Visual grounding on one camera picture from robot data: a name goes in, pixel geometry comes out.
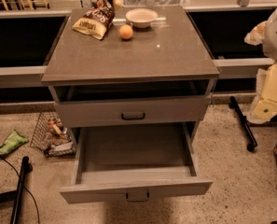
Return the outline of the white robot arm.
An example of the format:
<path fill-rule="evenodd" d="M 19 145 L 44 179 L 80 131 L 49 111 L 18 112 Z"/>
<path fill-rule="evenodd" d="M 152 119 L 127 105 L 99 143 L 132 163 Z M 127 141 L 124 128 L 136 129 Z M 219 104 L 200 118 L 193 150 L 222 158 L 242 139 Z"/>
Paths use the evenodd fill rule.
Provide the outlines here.
<path fill-rule="evenodd" d="M 244 42 L 262 45 L 264 55 L 273 59 L 267 70 L 257 71 L 256 97 L 246 115 L 251 123 L 263 124 L 277 116 L 277 8 L 246 35 Z"/>

